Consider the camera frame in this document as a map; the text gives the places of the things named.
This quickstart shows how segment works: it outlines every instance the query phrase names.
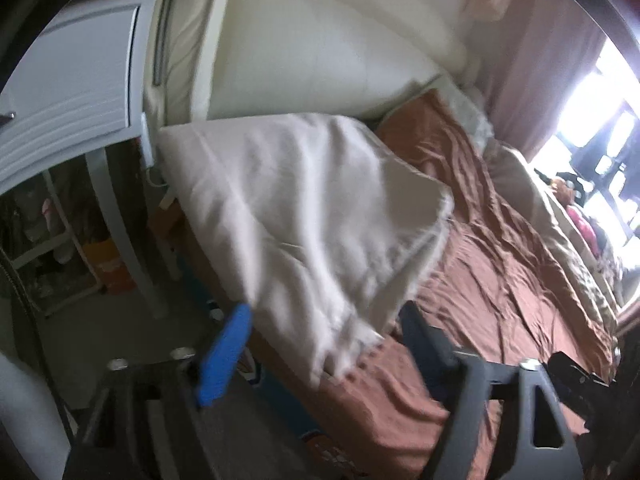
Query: white table leg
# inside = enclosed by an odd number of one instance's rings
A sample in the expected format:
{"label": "white table leg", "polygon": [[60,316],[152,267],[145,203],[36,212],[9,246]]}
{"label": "white table leg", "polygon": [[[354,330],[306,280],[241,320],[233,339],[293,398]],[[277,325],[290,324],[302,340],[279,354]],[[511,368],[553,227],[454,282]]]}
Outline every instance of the white table leg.
{"label": "white table leg", "polygon": [[113,192],[106,151],[104,148],[93,150],[92,152],[86,153],[84,159],[86,161],[86,167],[89,170],[89,177],[94,187],[95,196],[98,199],[100,211],[104,217],[104,222],[120,252],[123,263],[127,267],[133,281],[136,283],[138,290],[145,298],[146,304],[149,309],[151,309],[153,316],[156,319],[165,316],[167,314],[166,303],[161,301],[154,284],[142,268],[136,251],[129,239],[129,235],[127,234],[124,220],[118,208],[116,195]]}

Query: pink curtain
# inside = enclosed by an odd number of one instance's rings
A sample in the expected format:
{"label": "pink curtain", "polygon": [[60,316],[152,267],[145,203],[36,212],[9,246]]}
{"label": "pink curtain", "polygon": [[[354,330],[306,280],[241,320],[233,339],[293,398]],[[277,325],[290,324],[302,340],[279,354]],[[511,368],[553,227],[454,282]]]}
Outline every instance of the pink curtain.
{"label": "pink curtain", "polygon": [[495,137],[531,160],[606,37],[574,0],[512,0],[500,31],[486,109]]}

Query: folded blanket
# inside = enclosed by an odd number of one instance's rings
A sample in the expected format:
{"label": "folded blanket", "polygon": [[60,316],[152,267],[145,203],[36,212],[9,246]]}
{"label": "folded blanket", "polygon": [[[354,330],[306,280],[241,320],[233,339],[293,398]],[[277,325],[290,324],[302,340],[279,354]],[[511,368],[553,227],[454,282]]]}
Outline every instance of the folded blanket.
{"label": "folded blanket", "polygon": [[438,261],[449,190],[358,121],[322,114],[164,128],[164,172],[232,300],[307,384],[378,343]]}

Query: floor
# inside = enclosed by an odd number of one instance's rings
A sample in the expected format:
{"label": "floor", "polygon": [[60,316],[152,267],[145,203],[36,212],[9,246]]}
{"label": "floor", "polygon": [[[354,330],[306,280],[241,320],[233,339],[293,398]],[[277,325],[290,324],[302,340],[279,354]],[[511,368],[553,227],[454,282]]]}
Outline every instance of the floor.
{"label": "floor", "polygon": [[[207,313],[192,303],[180,282],[161,286],[170,306],[164,319],[153,319],[140,293],[132,290],[117,296],[94,294],[40,320],[49,367],[71,409],[87,406],[110,360],[163,361],[172,349],[191,346],[212,329]],[[25,323],[15,316],[14,330],[17,344],[20,338],[30,340]],[[22,355],[34,366],[30,357]]]}

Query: cable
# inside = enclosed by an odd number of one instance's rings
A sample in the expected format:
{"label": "cable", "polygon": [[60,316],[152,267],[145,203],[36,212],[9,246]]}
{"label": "cable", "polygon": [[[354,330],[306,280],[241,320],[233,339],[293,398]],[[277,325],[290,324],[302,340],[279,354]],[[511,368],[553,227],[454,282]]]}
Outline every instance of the cable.
{"label": "cable", "polygon": [[42,347],[42,340],[40,339],[40,332],[38,331],[36,318],[33,315],[33,305],[31,304],[31,299],[27,294],[27,290],[24,288],[24,283],[20,279],[20,276],[18,276],[18,273],[15,271],[14,266],[12,266],[11,264],[11,260],[6,255],[2,247],[0,247],[0,268],[2,269],[2,272],[6,276],[11,286],[14,288],[15,294],[18,297],[18,302],[22,306],[25,314],[27,315],[27,318],[29,319],[31,335],[33,336],[33,343],[36,349],[36,355],[38,357],[40,368],[42,369],[42,373],[44,374],[44,379],[47,383],[49,391],[51,392],[53,401],[56,403],[58,416],[60,417],[60,421],[62,422],[62,427],[65,429],[66,437],[69,440],[69,444],[73,445],[74,433],[71,430],[71,424],[69,423],[69,419],[66,414],[65,403],[62,400],[62,397],[60,396],[60,393],[56,388],[56,384],[53,381],[51,370],[49,370],[49,365],[47,365],[47,359],[44,355],[44,348]]}

